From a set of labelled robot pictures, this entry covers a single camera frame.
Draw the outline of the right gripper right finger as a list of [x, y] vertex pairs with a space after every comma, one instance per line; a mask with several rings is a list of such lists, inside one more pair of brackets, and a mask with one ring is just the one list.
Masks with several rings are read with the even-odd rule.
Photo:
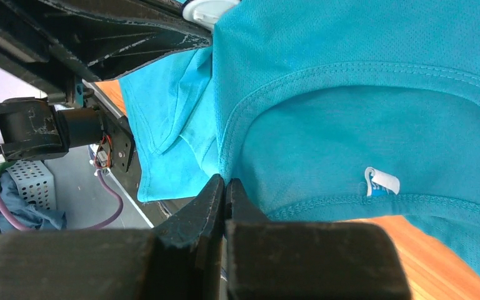
[[272, 221], [226, 188], [229, 299], [411, 299], [386, 231], [366, 222]]

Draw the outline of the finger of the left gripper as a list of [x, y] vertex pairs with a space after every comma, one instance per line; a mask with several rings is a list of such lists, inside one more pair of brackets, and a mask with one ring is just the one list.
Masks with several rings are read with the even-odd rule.
[[119, 79], [169, 55], [209, 47], [178, 1], [4, 1], [53, 60], [87, 81]]

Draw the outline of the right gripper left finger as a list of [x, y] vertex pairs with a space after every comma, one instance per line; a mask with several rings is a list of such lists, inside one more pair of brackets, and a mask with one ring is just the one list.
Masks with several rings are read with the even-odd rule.
[[0, 299], [217, 299], [224, 180], [152, 229], [0, 236]]

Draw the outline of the teal t-shirt garment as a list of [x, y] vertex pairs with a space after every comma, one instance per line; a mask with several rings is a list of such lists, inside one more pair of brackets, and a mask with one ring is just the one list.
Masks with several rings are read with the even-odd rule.
[[480, 1], [242, 1], [119, 84], [140, 201], [220, 174], [275, 221], [402, 215], [480, 276]]

